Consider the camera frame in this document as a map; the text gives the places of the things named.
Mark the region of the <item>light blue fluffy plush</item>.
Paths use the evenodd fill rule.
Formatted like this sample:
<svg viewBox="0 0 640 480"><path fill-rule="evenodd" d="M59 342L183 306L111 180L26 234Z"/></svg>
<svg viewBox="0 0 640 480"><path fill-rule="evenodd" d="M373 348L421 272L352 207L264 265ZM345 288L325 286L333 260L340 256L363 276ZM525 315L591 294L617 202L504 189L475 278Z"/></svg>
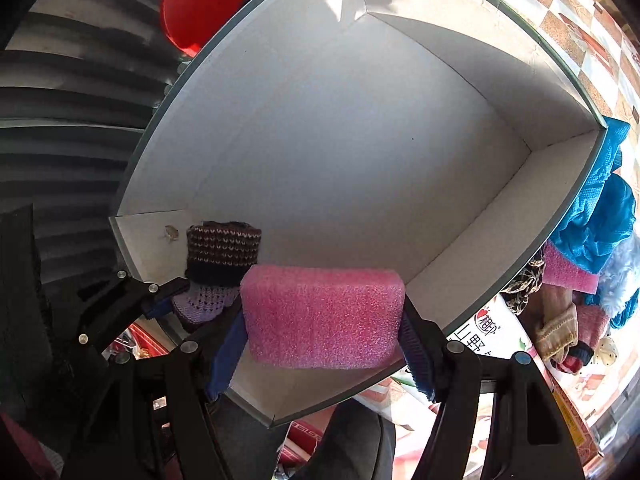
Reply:
<svg viewBox="0 0 640 480"><path fill-rule="evenodd" d="M609 318L625 310L639 288L639 235L634 233L618 244L600 272L600 306Z"/></svg>

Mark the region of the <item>checkered patterned tablecloth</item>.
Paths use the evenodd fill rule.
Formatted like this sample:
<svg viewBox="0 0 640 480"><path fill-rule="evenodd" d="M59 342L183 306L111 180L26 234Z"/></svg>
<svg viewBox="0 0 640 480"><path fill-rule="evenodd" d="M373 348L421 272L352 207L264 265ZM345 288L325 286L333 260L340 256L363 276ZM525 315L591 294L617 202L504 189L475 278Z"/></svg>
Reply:
<svg viewBox="0 0 640 480"><path fill-rule="evenodd" d="M639 155L639 52L603 0L502 0L559 52L598 110L630 125Z"/></svg>

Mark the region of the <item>beige rolled sock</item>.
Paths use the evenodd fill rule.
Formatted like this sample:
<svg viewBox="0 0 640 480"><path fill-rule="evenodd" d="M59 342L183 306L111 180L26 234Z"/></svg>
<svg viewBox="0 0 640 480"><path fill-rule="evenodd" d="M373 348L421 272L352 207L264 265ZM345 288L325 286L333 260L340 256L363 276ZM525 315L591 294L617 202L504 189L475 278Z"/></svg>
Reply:
<svg viewBox="0 0 640 480"><path fill-rule="evenodd" d="M533 341L544 362L562 363L578 343L578 322L573 291L543 284L529 300L534 315Z"/></svg>

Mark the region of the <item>leopard print cloth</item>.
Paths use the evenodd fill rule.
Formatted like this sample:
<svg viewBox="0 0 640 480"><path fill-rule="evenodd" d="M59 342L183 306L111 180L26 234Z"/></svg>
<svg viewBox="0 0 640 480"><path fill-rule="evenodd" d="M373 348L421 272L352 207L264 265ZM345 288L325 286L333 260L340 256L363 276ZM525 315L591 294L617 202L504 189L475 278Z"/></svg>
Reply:
<svg viewBox="0 0 640 480"><path fill-rule="evenodd" d="M500 296L513 314L520 315L528 305L529 296L541 288L545 267L544 250L540 248L510 283L500 290Z"/></svg>

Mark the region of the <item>striped knitted sock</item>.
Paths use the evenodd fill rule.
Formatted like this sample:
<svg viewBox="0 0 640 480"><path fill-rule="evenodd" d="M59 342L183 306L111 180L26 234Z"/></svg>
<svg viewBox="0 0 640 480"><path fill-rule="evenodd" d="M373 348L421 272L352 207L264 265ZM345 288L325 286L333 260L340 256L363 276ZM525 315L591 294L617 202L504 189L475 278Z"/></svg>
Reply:
<svg viewBox="0 0 640 480"><path fill-rule="evenodd" d="M186 231L185 292L171 298L183 328L195 332L231 307L257 262L262 230L239 221L205 221Z"/></svg>

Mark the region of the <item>red patterned tissue box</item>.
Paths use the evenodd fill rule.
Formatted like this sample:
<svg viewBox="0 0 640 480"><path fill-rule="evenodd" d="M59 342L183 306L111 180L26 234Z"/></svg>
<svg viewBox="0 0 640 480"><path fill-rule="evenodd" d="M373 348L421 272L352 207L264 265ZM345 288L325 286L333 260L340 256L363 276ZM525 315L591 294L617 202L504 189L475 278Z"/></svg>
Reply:
<svg viewBox="0 0 640 480"><path fill-rule="evenodd" d="M552 396L555 398L556 404L558 404L570 436L576 446L580 463L585 467L600 455L596 440L593 439L589 427L582 419L582 416L579 415L573 402L553 376L548 378L548 383Z"/></svg>

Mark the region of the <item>blue cloth near box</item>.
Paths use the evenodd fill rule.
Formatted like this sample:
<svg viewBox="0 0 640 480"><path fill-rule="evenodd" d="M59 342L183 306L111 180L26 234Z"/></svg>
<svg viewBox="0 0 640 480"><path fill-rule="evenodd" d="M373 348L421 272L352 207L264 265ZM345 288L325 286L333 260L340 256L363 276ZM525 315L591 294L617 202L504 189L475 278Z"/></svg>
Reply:
<svg viewBox="0 0 640 480"><path fill-rule="evenodd" d="M636 222L634 193L616 174L630 125L612 117L605 122L608 130L590 174L549 237L564 258L590 274L601 272L614 249L631 237Z"/></svg>

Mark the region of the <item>pink sponge in pile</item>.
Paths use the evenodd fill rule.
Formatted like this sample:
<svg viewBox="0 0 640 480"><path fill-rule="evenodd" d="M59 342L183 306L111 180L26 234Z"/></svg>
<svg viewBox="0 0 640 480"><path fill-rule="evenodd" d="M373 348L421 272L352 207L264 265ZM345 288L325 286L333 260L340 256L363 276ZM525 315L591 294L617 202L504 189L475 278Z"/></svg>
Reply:
<svg viewBox="0 0 640 480"><path fill-rule="evenodd" d="M546 285L558 286L594 294L598 289L599 277L582 270L567 260L550 242L544 243L544 277Z"/></svg>

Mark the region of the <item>blue cloth on right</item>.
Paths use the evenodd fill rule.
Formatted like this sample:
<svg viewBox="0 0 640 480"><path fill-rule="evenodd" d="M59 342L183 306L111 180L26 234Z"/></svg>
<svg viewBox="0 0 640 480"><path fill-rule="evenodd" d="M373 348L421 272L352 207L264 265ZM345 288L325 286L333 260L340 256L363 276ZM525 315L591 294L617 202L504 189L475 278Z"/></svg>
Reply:
<svg viewBox="0 0 640 480"><path fill-rule="evenodd" d="M614 316L614 318L610 319L610 326L613 330L619 330L624 327L625 324L629 321L629 319L634 315L634 312L638 309L639 302L639 292L640 289L637 289L634 294L630 297L630 299L626 302L623 311L618 315Z"/></svg>

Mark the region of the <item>maroon striped sock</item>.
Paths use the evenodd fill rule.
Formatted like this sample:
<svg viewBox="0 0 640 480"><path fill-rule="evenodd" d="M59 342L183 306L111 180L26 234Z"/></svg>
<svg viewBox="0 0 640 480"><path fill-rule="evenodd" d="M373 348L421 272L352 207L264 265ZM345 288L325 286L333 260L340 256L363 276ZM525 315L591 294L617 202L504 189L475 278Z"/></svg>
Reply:
<svg viewBox="0 0 640 480"><path fill-rule="evenodd" d="M610 318L600 306L584 304L577 307L577 344L570 347L566 358L555 367L566 374L577 374L591 361L599 342L608 330Z"/></svg>

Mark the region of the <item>white polka dot cloth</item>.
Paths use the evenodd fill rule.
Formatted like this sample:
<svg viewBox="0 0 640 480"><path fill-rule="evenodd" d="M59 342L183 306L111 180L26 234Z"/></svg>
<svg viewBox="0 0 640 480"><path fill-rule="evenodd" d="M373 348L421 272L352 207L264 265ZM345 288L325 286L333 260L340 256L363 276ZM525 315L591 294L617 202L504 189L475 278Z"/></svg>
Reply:
<svg viewBox="0 0 640 480"><path fill-rule="evenodd" d="M592 362L602 366L612 366L618 356L617 347L611 334L605 335L594 350Z"/></svg>

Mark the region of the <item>grey-green cardboard box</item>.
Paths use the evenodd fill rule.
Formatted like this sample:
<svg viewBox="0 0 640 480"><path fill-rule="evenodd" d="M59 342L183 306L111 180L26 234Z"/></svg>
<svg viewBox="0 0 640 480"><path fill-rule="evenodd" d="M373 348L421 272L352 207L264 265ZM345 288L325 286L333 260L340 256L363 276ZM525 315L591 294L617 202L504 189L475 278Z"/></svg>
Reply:
<svg viewBox="0 0 640 480"><path fill-rule="evenodd" d="M280 266L383 268L453 333L560 223L605 137L578 78L501 0L252 0L153 115L111 220L164 284L203 220Z"/></svg>

